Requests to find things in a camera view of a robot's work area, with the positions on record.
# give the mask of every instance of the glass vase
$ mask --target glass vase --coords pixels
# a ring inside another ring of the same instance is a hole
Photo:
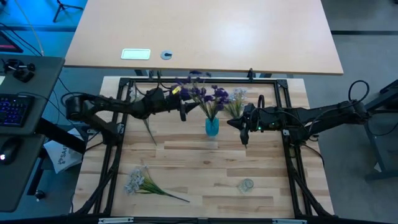
[[[208,136],[216,136],[218,134],[219,124],[218,118],[214,118],[212,121],[207,118],[205,126],[206,134]]]

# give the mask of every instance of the gray floor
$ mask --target gray floor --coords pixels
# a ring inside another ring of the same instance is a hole
[[[36,5],[36,1],[20,1],[21,4]],[[43,1],[40,8],[46,12],[35,18],[30,12],[34,24],[54,26],[51,22],[55,1]],[[85,1],[65,3],[85,5]],[[323,0],[329,25],[332,30],[398,30],[398,6],[389,0]],[[25,24],[13,4],[6,7],[8,16],[0,13],[0,20],[10,24]],[[80,12],[74,10],[60,17],[56,26],[75,26]],[[18,32],[23,38],[37,46],[30,32]],[[39,32],[44,43],[46,55],[64,57],[73,33]],[[365,102],[377,96],[380,88],[397,79],[398,36],[352,36],[335,35],[334,37],[345,74],[342,77],[294,75],[305,80],[311,107],[334,104],[347,100],[350,84],[358,79],[371,84],[371,92]],[[133,75],[129,70],[102,70],[86,68],[66,68],[61,79],[72,91],[99,93],[102,78],[105,75]],[[215,73],[226,76],[230,73]],[[58,97],[66,91],[59,83],[56,86]],[[360,98],[364,88],[357,86],[354,97]],[[44,117],[56,121],[56,110],[48,106]],[[374,132],[383,133],[396,123],[396,116],[379,115],[372,120]],[[60,124],[68,124],[65,119]],[[395,147],[398,131],[380,138],[385,142],[383,148]],[[325,159],[331,199],[335,213],[343,218],[372,220],[398,223],[398,179],[366,182],[364,176],[373,171],[375,157],[362,126],[343,125],[320,136],[320,148]],[[0,213],[0,220],[45,217],[68,213],[70,196],[75,188],[78,167],[55,175],[46,171],[40,188],[48,193],[47,198],[36,202],[33,197],[23,197],[15,213]]]

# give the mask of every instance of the wooden tabletop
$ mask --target wooden tabletop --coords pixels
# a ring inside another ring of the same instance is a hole
[[[120,77],[105,77],[101,94],[116,97]],[[308,108],[307,94],[301,79],[288,80],[294,107]],[[155,87],[140,83],[141,90]],[[227,91],[242,84],[222,84]],[[246,102],[256,103],[263,94],[266,105],[275,105],[271,85],[251,84]],[[98,113],[111,121],[112,113]],[[149,126],[156,140],[152,142],[141,120],[129,116],[123,143],[118,181],[113,201],[113,216],[135,217],[235,217],[235,218],[292,218],[287,169],[278,131],[249,133],[245,149],[239,131],[226,124],[229,117],[220,112],[220,132],[215,138],[205,134],[205,115],[199,108],[187,114],[181,122],[176,111],[158,113],[149,118]],[[97,136],[88,146],[101,142]],[[318,150],[318,144],[308,142]],[[105,145],[95,147],[84,155],[80,176],[73,199],[80,208],[98,185]],[[333,213],[328,185],[321,159],[312,151],[302,148],[303,166],[308,188],[324,208]],[[154,182],[165,191],[189,200],[190,203],[161,195],[127,196],[124,185],[128,174],[141,164],[149,166]],[[248,194],[237,186],[245,178],[254,181]],[[108,188],[104,191],[106,204]],[[302,211],[302,194],[298,191]]]
[[[65,66],[343,73],[320,0],[89,0]]]

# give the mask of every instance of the keyboard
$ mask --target keyboard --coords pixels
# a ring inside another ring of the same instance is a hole
[[[0,126],[23,127],[33,96],[0,94]]]

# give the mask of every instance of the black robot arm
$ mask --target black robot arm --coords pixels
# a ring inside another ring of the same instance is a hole
[[[185,115],[194,109],[198,103],[182,103],[180,94],[176,92],[165,96],[163,89],[154,88],[147,91],[143,99],[135,102],[115,100],[105,96],[79,94],[66,100],[67,119],[82,121],[102,133],[104,144],[112,142],[118,135],[118,126],[115,123],[107,123],[96,115],[99,111],[112,111],[127,113],[137,119],[147,119],[151,114],[164,111],[177,110],[182,121],[186,121]]]
[[[369,113],[364,105],[356,100],[344,101],[336,105],[320,108],[261,108],[263,96],[259,97],[258,107],[249,103],[244,107],[240,118],[227,123],[241,131],[242,144],[249,141],[248,132],[282,131],[290,136],[290,143],[300,144],[312,135],[337,127],[341,124],[364,124]]]

